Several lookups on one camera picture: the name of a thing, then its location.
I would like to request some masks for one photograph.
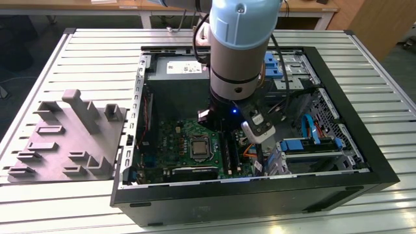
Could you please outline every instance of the motherboard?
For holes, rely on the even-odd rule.
[[[242,157],[248,147],[241,130],[233,131],[234,145],[238,149],[238,163],[230,166],[232,158],[222,157],[218,133],[202,127],[196,120],[165,120],[158,122],[156,153],[144,153],[138,157],[142,175],[140,183],[170,182],[169,177],[184,175],[178,180],[208,178],[252,177],[252,161]]]

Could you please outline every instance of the table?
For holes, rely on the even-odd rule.
[[[313,0],[289,0],[289,17],[318,18],[316,30],[325,30],[337,5]],[[285,15],[282,4],[280,16]],[[152,28],[150,16],[181,16],[182,10],[162,7],[145,0],[118,0],[112,4],[90,4],[90,0],[1,0],[0,15],[132,15],[141,17],[142,28]]]
[[[66,30],[0,143],[0,233],[172,233],[177,229],[206,234],[414,231],[416,105],[356,37],[342,31],[286,30],[276,31],[274,36],[282,46],[318,49],[401,180],[381,192],[356,198],[329,212],[142,229],[117,208],[109,207],[112,180],[8,184],[6,168],[14,164],[16,153],[37,123],[38,116],[32,111],[38,102],[60,101],[62,90],[80,89],[81,98],[93,100],[96,107],[112,102],[129,108],[140,47],[190,45],[190,36],[189,30],[173,36],[156,29]]]

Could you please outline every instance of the orange wire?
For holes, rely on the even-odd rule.
[[[317,129],[317,132],[318,132],[320,137],[324,137],[322,130],[320,129],[317,123],[314,123],[314,127],[316,127],[316,129]]]
[[[248,147],[246,147],[246,149],[245,149],[245,151],[244,151],[244,153],[242,153],[242,156],[244,157],[257,157],[256,155],[252,155],[252,154],[248,154],[246,152],[248,152],[248,150],[249,150],[249,148],[253,146],[253,144],[250,144]]]

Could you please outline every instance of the aluminum extrusion table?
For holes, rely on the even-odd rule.
[[[96,107],[129,108],[140,47],[190,45],[190,31],[77,29],[62,35],[0,144],[0,233],[412,233],[416,230],[416,106],[354,36],[342,31],[276,31],[282,46],[314,46],[400,183],[329,212],[218,221],[193,225],[134,225],[109,207],[113,181],[16,185],[6,169],[37,123],[41,100],[60,101],[80,89]]]

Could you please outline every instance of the sticker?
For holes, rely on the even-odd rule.
[[[262,170],[262,166],[261,166],[261,164],[260,164],[257,161],[254,162],[254,167],[256,167],[256,169],[257,169],[258,171]]]
[[[197,61],[168,62],[166,74],[202,73],[202,66]]]
[[[137,9],[136,6],[118,6],[120,9]]]

